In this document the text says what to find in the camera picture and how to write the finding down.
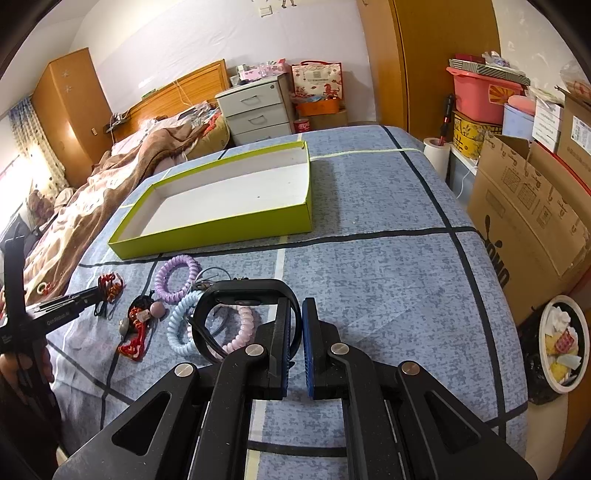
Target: pink coil hair tie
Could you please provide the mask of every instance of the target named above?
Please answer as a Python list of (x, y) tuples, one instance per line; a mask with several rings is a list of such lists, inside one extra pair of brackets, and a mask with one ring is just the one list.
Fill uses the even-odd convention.
[[(164, 284), (166, 275), (168, 275), (168, 273), (174, 267), (183, 264), (189, 267), (189, 277), (182, 290), (170, 293), (166, 290), (166, 285)], [(156, 295), (158, 295), (158, 297), (160, 297), (162, 300), (169, 304), (180, 302), (182, 298), (191, 289), (191, 285), (197, 278), (199, 270), (201, 270), (201, 267), (193, 259), (193, 257), (190, 257), (188, 255), (177, 255), (176, 257), (172, 257), (163, 265), (163, 267), (159, 270), (158, 274), (156, 275), (156, 279), (154, 280), (154, 290), (156, 292)]]

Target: white plastic bag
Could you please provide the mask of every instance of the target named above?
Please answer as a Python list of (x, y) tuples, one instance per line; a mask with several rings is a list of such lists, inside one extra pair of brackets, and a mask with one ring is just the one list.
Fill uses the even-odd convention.
[(571, 60), (562, 67), (560, 78), (570, 93), (591, 102), (591, 85), (578, 61)]

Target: pink bead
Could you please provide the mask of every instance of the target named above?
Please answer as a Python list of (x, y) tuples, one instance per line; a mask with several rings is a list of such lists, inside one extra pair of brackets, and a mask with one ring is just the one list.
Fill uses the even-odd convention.
[(150, 313), (152, 317), (160, 319), (166, 313), (166, 308), (164, 307), (164, 303), (161, 301), (155, 301), (152, 305), (150, 305)]

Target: yellow patterned box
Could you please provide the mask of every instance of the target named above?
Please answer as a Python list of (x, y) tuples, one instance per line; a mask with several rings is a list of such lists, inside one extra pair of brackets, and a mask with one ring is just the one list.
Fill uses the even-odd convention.
[(478, 160), (486, 132), (491, 132), (494, 135), (503, 133), (502, 125), (484, 124), (476, 122), (458, 111), (453, 113), (453, 145), (467, 158)]

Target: red can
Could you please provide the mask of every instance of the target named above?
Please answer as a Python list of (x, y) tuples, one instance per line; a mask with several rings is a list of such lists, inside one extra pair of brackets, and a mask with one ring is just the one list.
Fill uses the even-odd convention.
[(302, 134), (310, 131), (310, 121), (307, 118), (300, 118), (294, 121), (295, 132)]

